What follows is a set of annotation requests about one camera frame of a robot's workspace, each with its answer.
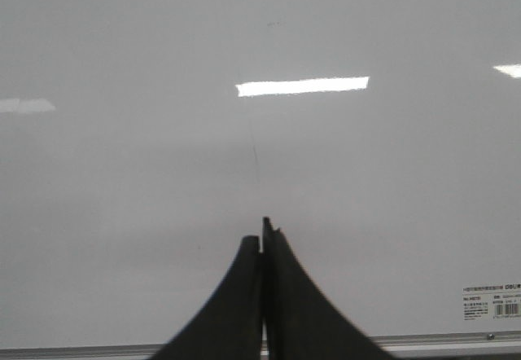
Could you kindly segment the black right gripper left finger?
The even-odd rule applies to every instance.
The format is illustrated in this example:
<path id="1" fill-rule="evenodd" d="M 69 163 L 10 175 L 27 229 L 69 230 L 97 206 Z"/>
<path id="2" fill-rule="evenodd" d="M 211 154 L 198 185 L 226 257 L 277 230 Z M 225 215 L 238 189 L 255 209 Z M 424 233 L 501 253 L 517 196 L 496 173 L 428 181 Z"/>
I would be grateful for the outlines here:
<path id="1" fill-rule="evenodd" d="M 263 261 L 257 236 L 239 250 L 203 308 L 152 359 L 259 359 Z"/>

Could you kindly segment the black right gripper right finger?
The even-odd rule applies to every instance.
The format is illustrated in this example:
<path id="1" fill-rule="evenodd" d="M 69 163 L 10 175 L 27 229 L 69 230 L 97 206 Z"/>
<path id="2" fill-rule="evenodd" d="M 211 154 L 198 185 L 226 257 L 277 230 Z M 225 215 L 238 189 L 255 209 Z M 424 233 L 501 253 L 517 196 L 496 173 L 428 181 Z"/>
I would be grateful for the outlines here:
<path id="1" fill-rule="evenodd" d="M 286 236 L 263 218 L 263 307 L 271 359 L 393 359 L 322 294 Z"/>

